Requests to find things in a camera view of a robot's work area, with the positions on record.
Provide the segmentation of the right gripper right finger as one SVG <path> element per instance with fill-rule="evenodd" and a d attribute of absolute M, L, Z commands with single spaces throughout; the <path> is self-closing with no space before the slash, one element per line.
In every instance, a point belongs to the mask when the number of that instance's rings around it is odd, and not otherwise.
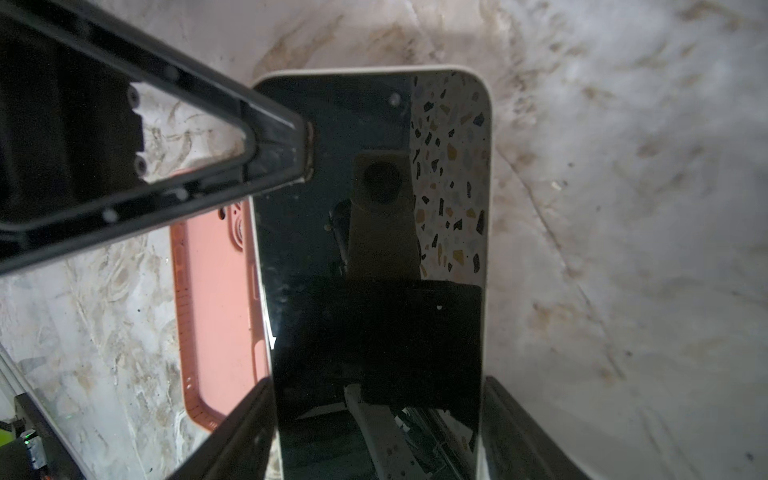
<path fill-rule="evenodd" d="M 484 381 L 481 431 L 492 479 L 589 478 L 492 376 Z"/>

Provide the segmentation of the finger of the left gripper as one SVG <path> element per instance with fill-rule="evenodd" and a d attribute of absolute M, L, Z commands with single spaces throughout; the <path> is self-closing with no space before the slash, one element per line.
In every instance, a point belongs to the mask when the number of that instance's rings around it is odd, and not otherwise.
<path fill-rule="evenodd" d="M 147 182 L 137 84 L 238 129 L 234 157 Z M 86 1 L 1 5 L 1 271 L 304 180 L 307 122 Z"/>

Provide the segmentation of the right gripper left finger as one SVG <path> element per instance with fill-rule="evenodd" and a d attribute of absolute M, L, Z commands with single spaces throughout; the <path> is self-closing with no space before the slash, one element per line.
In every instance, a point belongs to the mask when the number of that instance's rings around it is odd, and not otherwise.
<path fill-rule="evenodd" d="M 273 380 L 266 377 L 170 477 L 265 479 L 276 423 Z"/>

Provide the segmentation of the pink phone case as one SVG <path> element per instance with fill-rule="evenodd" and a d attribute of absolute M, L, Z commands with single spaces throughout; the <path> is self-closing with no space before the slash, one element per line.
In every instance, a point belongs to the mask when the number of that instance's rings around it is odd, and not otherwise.
<path fill-rule="evenodd" d="M 270 373 L 248 202 L 170 228 L 183 401 L 213 431 Z"/>

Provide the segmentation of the black phone case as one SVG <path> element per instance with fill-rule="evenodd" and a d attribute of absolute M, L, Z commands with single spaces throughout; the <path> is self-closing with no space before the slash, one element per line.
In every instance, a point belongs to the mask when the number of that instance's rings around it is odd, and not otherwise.
<path fill-rule="evenodd" d="M 473 479 L 492 108 L 459 68 L 283 72 L 311 177 L 256 197 L 285 479 Z"/>

